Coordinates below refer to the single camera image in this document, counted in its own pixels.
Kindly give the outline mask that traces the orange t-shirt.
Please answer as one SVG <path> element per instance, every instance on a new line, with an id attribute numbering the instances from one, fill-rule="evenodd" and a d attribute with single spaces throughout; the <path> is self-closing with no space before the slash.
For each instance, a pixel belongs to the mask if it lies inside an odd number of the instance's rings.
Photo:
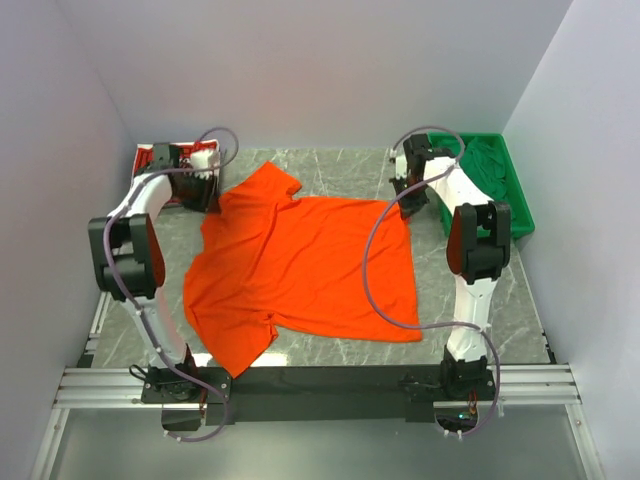
<path id="1" fill-rule="evenodd" d="M 221 196 L 186 273 L 185 316 L 215 361 L 239 376 L 281 329 L 418 342 L 410 230 L 379 200 L 303 197 L 272 163 Z"/>

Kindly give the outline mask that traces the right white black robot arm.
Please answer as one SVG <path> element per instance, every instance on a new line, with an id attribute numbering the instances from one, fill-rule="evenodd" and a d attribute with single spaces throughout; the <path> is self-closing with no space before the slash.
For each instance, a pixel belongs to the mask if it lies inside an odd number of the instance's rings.
<path id="1" fill-rule="evenodd" d="M 424 388 L 449 399 L 466 399 L 480 387 L 491 387 L 487 348 L 481 333 L 489 326 L 493 292 L 510 260 L 511 210 L 482 192 L 459 166 L 456 154 L 435 147 L 426 133 L 402 141 L 403 153 L 391 154 L 390 179 L 401 217 L 410 218 L 428 203 L 431 189 L 452 216 L 446 260 L 455 280 L 451 333 L 439 368 L 439 379 Z"/>

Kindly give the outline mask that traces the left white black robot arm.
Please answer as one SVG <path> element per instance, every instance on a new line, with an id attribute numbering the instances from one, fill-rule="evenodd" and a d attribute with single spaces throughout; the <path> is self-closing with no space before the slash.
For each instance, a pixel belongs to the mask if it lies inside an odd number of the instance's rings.
<path id="1" fill-rule="evenodd" d="M 196 212 L 216 206 L 220 148 L 208 140 L 157 143 L 146 152 L 119 205 L 88 224 L 94 275 L 131 316 L 147 349 L 148 367 L 129 369 L 143 383 L 143 402 L 204 402 L 208 390 L 164 294 L 166 264 L 154 222 L 172 201 Z"/>

